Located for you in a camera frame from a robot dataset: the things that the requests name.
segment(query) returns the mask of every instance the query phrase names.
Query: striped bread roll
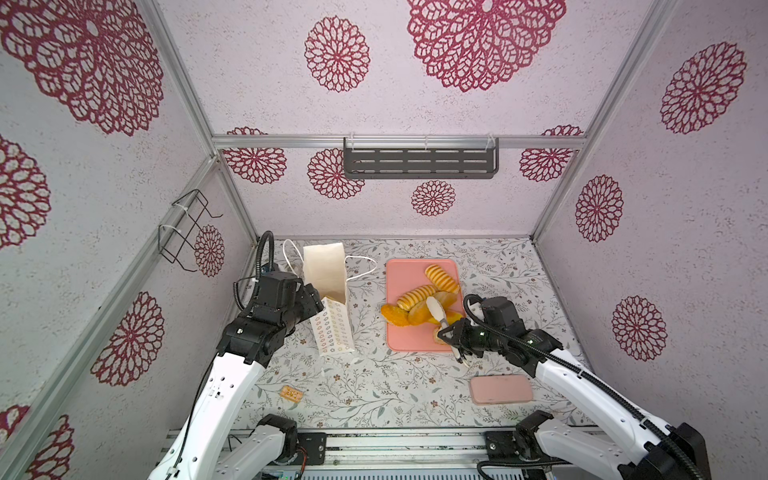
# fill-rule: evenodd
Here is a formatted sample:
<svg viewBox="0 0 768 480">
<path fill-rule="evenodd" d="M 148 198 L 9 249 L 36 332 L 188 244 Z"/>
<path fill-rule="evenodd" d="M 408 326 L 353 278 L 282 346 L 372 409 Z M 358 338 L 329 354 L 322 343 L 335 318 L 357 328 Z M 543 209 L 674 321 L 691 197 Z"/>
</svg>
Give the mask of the striped bread roll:
<svg viewBox="0 0 768 480">
<path fill-rule="evenodd" d="M 401 296 L 397 300 L 397 306 L 403 310 L 410 310 L 418 302 L 426 300 L 426 298 L 433 293 L 437 292 L 437 287 L 434 285 L 423 285 L 419 288 L 415 288 L 405 295 Z"/>
<path fill-rule="evenodd" d="M 439 265 L 430 265 L 425 271 L 429 281 L 434 283 L 439 290 L 458 293 L 458 282 L 448 275 Z"/>
</svg>

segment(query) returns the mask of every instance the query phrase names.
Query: floral tablecloth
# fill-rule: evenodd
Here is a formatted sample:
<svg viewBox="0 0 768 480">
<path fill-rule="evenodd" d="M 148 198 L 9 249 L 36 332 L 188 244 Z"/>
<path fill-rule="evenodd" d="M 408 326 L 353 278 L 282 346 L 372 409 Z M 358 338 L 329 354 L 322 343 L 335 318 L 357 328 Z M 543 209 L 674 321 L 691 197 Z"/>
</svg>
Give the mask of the floral tablecloth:
<svg viewBox="0 0 768 480">
<path fill-rule="evenodd" d="M 296 244 L 301 247 L 332 242 L 308 240 Z M 349 318 L 357 351 L 340 357 L 320 357 L 309 323 L 299 325 L 253 387 L 234 428 L 251 428 L 268 413 L 294 419 L 300 428 L 500 426 L 514 425 L 536 409 L 552 412 L 572 425 L 591 423 L 567 399 L 536 379 L 531 380 L 533 402 L 475 405 L 469 397 L 473 376 L 524 375 L 495 353 L 459 364 L 450 353 L 399 353 L 386 345 L 386 321 L 379 307 L 386 296 L 387 260 L 449 258 L 458 265 L 464 294 L 508 297 L 528 328 L 546 329 L 583 362 L 581 347 L 530 240 L 343 242 L 347 254 L 379 262 L 375 273 L 349 282 Z M 277 256 L 285 270 L 282 254 Z M 294 266 L 300 263 L 295 256 L 289 254 L 289 258 Z M 357 273 L 366 271 L 368 265 L 366 260 L 350 259 L 347 269 Z M 279 392 L 284 385 L 304 392 L 302 401 L 292 403 L 281 398 Z"/>
</svg>

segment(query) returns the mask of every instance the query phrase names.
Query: red doily pattern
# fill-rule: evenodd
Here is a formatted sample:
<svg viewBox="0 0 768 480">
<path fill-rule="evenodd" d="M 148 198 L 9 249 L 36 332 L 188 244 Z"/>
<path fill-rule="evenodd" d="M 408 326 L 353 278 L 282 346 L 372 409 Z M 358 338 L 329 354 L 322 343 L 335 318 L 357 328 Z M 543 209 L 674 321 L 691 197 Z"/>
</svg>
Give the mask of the red doily pattern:
<svg viewBox="0 0 768 480">
<path fill-rule="evenodd" d="M 238 127 L 227 133 L 266 135 L 250 127 Z M 282 148 L 229 148 L 221 153 L 234 173 L 255 184 L 277 182 L 286 173 L 286 156 Z"/>
<path fill-rule="evenodd" d="M 744 52 L 735 44 L 724 41 L 697 52 L 672 75 L 661 98 L 661 121 L 676 134 L 711 124 L 736 99 L 744 70 Z"/>
<path fill-rule="evenodd" d="M 29 406 L 14 405 L 10 409 L 0 412 L 0 447 L 11 436 L 18 423 L 29 411 Z"/>
<path fill-rule="evenodd" d="M 315 190 L 337 200 L 354 197 L 366 184 L 365 180 L 350 180 L 344 175 L 344 152 L 338 148 L 317 152 L 306 174 Z"/>
<path fill-rule="evenodd" d="M 155 298 L 139 293 L 107 345 L 91 367 L 99 383 L 126 386 L 135 382 L 157 358 L 165 335 L 163 312 Z"/>
<path fill-rule="evenodd" d="M 624 200 L 619 183 L 599 175 L 588 181 L 576 202 L 576 225 L 591 242 L 605 240 L 619 226 Z"/>
<path fill-rule="evenodd" d="M 545 130 L 542 135 L 581 135 L 584 132 L 573 125 L 558 125 Z M 545 182 L 560 177 L 563 168 L 574 151 L 570 148 L 527 148 L 520 157 L 520 171 L 523 177 Z"/>
<path fill-rule="evenodd" d="M 214 276 L 224 265 L 224 240 L 213 225 L 200 229 L 194 241 L 194 260 L 205 276 Z"/>
<path fill-rule="evenodd" d="M 371 58 L 366 38 L 345 18 L 325 17 L 317 22 L 304 48 L 306 66 L 328 90 L 348 91 L 368 73 Z"/>
<path fill-rule="evenodd" d="M 442 180 L 430 180 L 416 187 L 411 195 L 411 206 L 421 215 L 434 217 L 444 214 L 456 200 L 456 192 Z"/>
<path fill-rule="evenodd" d="M 414 55 L 444 87 L 488 90 L 549 43 L 565 0 L 408 0 Z"/>
<path fill-rule="evenodd" d="M 667 324 L 648 299 L 628 296 L 620 301 L 612 323 L 619 346 L 636 360 L 655 359 L 667 346 Z"/>
<path fill-rule="evenodd" d="M 61 480 L 69 472 L 69 459 L 74 452 L 72 436 L 74 429 L 69 425 L 69 415 L 58 419 L 56 430 L 48 434 L 42 450 L 27 468 L 25 480 Z"/>
<path fill-rule="evenodd" d="M 163 70 L 131 0 L 1 0 L 0 31 L 40 91 L 77 120 L 133 135 L 159 115 Z"/>
<path fill-rule="evenodd" d="M 0 249 L 35 236 L 51 211 L 50 196 L 35 159 L 0 135 Z"/>
</svg>

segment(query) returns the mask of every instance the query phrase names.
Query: white paper bag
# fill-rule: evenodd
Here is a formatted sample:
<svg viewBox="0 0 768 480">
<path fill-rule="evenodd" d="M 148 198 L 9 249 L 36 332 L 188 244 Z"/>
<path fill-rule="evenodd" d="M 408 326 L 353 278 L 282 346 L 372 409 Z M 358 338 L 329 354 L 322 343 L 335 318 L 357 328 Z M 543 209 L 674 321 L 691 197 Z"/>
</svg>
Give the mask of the white paper bag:
<svg viewBox="0 0 768 480">
<path fill-rule="evenodd" d="M 283 242 L 283 256 L 288 268 L 296 274 L 286 255 L 286 243 L 291 243 L 303 262 L 304 283 L 311 283 L 323 299 L 323 311 L 310 319 L 312 331 L 321 356 L 338 355 L 355 350 L 352 327 L 349 324 L 346 283 L 376 270 L 373 258 L 344 254 L 343 243 L 307 245 L 302 257 L 292 240 Z M 362 258 L 373 262 L 373 268 L 360 275 L 346 277 L 346 259 Z"/>
</svg>

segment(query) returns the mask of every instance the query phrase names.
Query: pink tray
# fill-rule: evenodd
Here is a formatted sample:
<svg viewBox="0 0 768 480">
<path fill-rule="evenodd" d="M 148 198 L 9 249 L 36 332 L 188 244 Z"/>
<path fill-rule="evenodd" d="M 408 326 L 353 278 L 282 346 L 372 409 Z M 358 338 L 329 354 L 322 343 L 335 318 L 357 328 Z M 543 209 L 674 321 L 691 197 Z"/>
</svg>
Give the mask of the pink tray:
<svg viewBox="0 0 768 480">
<path fill-rule="evenodd" d="M 448 275 L 458 281 L 458 267 L 453 260 L 445 258 L 395 258 L 386 263 L 386 302 L 392 305 L 397 299 L 417 286 L 431 282 L 424 274 L 428 266 L 438 264 Z M 451 305 L 451 310 L 464 314 L 462 291 Z M 432 337 L 437 325 L 423 323 L 417 326 L 394 326 L 386 324 L 386 343 L 396 352 L 450 352 L 451 347 L 435 343 Z"/>
</svg>

